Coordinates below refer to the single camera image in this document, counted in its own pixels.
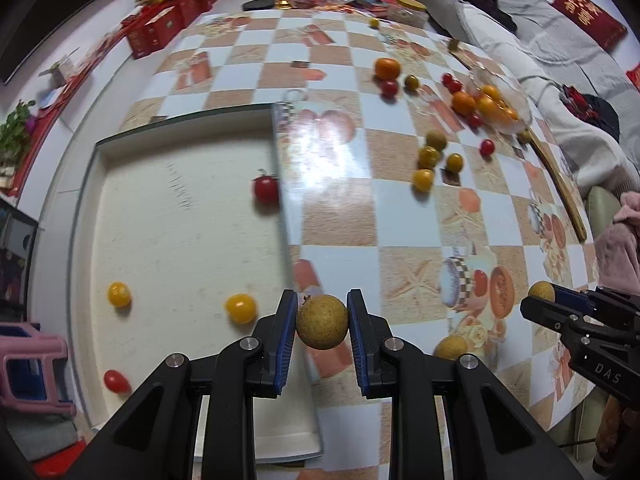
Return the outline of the red cherry tomato with stem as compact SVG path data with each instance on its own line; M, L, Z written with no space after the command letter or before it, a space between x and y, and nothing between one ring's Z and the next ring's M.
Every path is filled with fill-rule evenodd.
M264 206L276 206L280 203L279 179L266 170L259 169L253 180L254 199Z

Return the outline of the red tomato tray corner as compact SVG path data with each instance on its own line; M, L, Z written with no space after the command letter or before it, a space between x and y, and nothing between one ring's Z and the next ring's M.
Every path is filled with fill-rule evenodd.
M127 378L118 370L106 370L103 374L103 383L112 393L128 394L131 391Z

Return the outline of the white tray box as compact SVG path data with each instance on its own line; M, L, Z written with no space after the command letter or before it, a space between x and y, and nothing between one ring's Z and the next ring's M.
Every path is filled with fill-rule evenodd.
M254 200L259 169L278 169L271 104L153 122L99 141L82 181L70 241L67 309L79 402L101 429L124 404L103 383L137 387L171 353L211 356L247 336L224 308L252 296L259 315L293 284L284 220ZM107 299L113 282L128 308Z

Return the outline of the wooden spatula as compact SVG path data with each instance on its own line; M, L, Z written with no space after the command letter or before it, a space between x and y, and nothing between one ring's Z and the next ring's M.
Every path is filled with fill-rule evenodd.
M465 50L460 47L459 40L449 39L447 50L454 58L456 58L469 70L484 70L489 75L495 76L495 73L491 70L488 70L488 68L484 64L472 60L472 58L469 57ZM542 146L541 140L538 139L538 136L536 136L535 133L533 133L532 148L540 161L544 164L544 168L546 168L548 173L550 174L551 180L556 188L556 192L559 194L560 199L562 200L562 204L567 212L568 218L570 218L570 223L572 224L575 235L577 239L581 243L583 243L587 239L587 230L584 222L582 222L582 216L579 213L577 204L574 201L574 197L570 192L570 189L568 188L564 178L562 177L558 163L555 161L551 152Z

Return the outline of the orange in bowl right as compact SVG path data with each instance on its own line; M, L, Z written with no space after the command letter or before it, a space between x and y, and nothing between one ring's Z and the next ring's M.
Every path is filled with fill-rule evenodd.
M502 108L503 115L509 117L511 120L519 120L520 116L518 113L511 107L503 107Z

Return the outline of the orange in bowl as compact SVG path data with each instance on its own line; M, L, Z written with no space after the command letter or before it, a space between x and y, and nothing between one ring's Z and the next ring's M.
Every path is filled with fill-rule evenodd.
M485 96L491 98L492 100L498 102L502 100L502 94L496 86L492 84L484 84L480 91L484 93Z
M511 120L519 120L520 116L518 113L511 107L503 107L502 108L503 115L509 117Z
M502 109L490 96L482 94L476 101L477 113L484 122L496 122L502 117Z

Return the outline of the glass fruit bowl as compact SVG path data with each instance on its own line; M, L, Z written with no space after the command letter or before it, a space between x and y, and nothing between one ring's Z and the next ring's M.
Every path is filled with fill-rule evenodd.
M469 81L465 86L465 90L476 101L484 94L480 91L484 84L492 84L499 89L502 94L502 100L497 103L501 109L503 107L511 107L520 116L519 120L511 120L509 117L504 116L502 112L500 119L496 122L485 122L486 125L506 136L515 136L523 128L530 126L533 121L532 111L530 110L527 96L517 81L510 81L506 76L497 73L495 73L495 76L491 76L484 70L470 70Z

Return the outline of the brown longan on table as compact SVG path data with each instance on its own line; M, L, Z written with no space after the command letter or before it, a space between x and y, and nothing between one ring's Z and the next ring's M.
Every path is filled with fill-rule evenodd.
M434 150L442 152L448 145L446 133L434 129L428 130L425 133L425 144L434 148Z

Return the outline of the orange in bowl left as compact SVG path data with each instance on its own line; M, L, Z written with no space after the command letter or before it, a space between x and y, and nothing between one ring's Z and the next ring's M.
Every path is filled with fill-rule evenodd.
M484 122L496 122L502 117L502 109L490 96L482 94L476 101L477 113Z

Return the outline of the orange in bowl top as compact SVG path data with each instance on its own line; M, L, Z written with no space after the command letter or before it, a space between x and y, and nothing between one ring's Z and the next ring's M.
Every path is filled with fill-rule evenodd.
M484 84L480 91L484 93L485 96L491 98L492 100L498 102L502 100L502 94L496 86L492 84Z

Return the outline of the red tomato behind bowl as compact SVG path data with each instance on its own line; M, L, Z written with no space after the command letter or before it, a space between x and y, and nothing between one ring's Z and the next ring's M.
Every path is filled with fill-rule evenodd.
M451 93L455 94L462 90L462 82L454 78L452 73L444 73L442 75L442 85Z

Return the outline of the olive yellow cherry tomato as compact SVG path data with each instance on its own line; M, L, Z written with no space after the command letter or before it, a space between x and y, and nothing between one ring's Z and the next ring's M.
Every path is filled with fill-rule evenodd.
M420 88L420 85L421 85L420 79L417 76L408 75L405 78L404 86L408 92L417 92L418 89Z

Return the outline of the orange mandarin far left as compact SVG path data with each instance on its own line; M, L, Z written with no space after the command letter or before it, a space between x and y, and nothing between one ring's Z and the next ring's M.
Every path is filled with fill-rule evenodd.
M380 81L397 80L401 65L393 58L378 58L373 66L374 76Z

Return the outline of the green potted plant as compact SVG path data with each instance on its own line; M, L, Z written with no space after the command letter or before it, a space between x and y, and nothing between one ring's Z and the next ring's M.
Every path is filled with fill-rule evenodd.
M1 163L6 166L17 166L29 147L30 132L28 124L35 118L30 109L36 104L34 100L19 100L12 112L6 115L1 124Z

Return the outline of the yellow lid jar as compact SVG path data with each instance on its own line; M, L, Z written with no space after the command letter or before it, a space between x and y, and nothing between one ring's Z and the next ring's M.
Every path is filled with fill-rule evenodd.
M426 6L416 0L395 0L387 6L387 18L398 24L424 28L430 16Z

